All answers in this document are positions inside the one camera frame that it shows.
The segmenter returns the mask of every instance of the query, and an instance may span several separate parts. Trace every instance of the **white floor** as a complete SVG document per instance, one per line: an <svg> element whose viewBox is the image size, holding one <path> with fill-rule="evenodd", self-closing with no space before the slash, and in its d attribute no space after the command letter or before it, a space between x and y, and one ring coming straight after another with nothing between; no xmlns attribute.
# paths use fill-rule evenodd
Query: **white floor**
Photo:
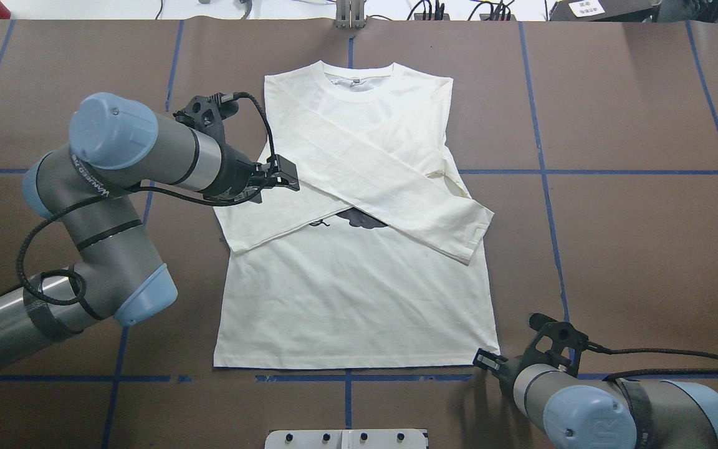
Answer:
<svg viewBox="0 0 718 449"><path fill-rule="evenodd" d="M548 7L554 0L548 0ZM27 19L153 19L160 10L160 0L3 0L13 18ZM244 6L239 0L163 0L161 19L182 19L198 15L219 18L240 18ZM404 20L416 0L367 0L365 14L382 14ZM477 5L471 0L447 0L445 12L451 20L467 20ZM545 20L544 0L515 0L511 11L518 20ZM487 12L481 6L478 12ZM334 17L336 6L327 0L254 0L249 18ZM476 13L473 20L478 20Z"/></svg>

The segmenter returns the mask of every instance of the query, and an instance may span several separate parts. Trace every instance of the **robotic arm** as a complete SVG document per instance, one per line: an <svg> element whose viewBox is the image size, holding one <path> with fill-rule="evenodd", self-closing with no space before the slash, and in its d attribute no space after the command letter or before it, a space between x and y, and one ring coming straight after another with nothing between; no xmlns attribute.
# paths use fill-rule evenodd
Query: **robotic arm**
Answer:
<svg viewBox="0 0 718 449"><path fill-rule="evenodd" d="M267 127L270 158L251 162L226 143L223 120L251 99ZM296 167L275 154L262 108L250 94L194 97L172 120L113 94L80 104L69 142L26 173L26 202L47 219L29 234L17 261L22 287L0 297L0 367L115 316L131 326L176 299L168 268L126 198L143 180L196 191L207 205L261 202L263 188L299 190ZM23 274L29 242L62 219L82 262L63 270Z"/></svg>
<svg viewBox="0 0 718 449"><path fill-rule="evenodd" d="M473 364L500 381L502 394L560 449L718 449L718 393L704 385L672 380L626 380L648 374L718 373L718 369L634 370L600 380L579 380L584 350L604 354L660 352L718 355L693 350L611 350L589 341L572 324L535 313L537 332L513 359L479 349ZM542 352L537 344L550 341Z"/></svg>

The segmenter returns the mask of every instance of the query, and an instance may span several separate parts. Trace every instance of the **white sticker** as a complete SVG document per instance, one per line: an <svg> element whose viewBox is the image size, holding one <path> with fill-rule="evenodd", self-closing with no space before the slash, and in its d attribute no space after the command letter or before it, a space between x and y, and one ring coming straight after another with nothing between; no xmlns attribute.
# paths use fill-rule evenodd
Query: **white sticker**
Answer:
<svg viewBox="0 0 718 449"><path fill-rule="evenodd" d="M606 12L600 5L599 0L581 0L581 2L570 3L570 9L575 17L588 17L603 14Z"/></svg>

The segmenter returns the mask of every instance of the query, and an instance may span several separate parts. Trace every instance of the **light blue plastic cover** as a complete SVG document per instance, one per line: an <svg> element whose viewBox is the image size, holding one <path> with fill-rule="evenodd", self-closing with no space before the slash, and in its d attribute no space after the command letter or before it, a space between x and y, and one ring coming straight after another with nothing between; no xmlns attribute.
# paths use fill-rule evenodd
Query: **light blue plastic cover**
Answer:
<svg viewBox="0 0 718 449"><path fill-rule="evenodd" d="M35 165L26 171L23 179L21 179L21 193L24 196L24 201L44 220L48 220L52 216L52 213L49 212L48 208L43 204L41 196L37 194L37 171L38 168L41 167L43 159L46 159L46 156L49 156L49 154L50 153L44 154L40 161L35 162Z"/></svg>
<svg viewBox="0 0 718 449"><path fill-rule="evenodd" d="M636 446L636 423L627 406L595 387L559 390L547 400L543 419L545 433L559 449Z"/></svg>
<svg viewBox="0 0 718 449"><path fill-rule="evenodd" d="M115 312L115 319L122 326L140 323L173 304L178 294L171 273L168 272L168 265L162 264L120 306Z"/></svg>
<svg viewBox="0 0 718 449"><path fill-rule="evenodd" d="M126 168L148 154L157 139L157 117L143 103L100 92L71 117L71 151L104 170Z"/></svg>
<svg viewBox="0 0 718 449"><path fill-rule="evenodd" d="M718 393L709 387L693 382L675 382L672 380L665 380L664 382L683 390L700 406L700 409L711 422L713 432L716 434L716 443L718 443Z"/></svg>

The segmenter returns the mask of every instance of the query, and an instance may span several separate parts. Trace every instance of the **white t-shirt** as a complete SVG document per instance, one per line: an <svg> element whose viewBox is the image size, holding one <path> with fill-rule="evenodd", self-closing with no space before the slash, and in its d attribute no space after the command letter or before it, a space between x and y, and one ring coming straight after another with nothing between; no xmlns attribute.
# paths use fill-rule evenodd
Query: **white t-shirt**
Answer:
<svg viewBox="0 0 718 449"><path fill-rule="evenodd" d="M464 365L498 349L492 213L445 146L452 83L398 64L265 78L301 191L216 208L232 252L214 366Z"/></svg>

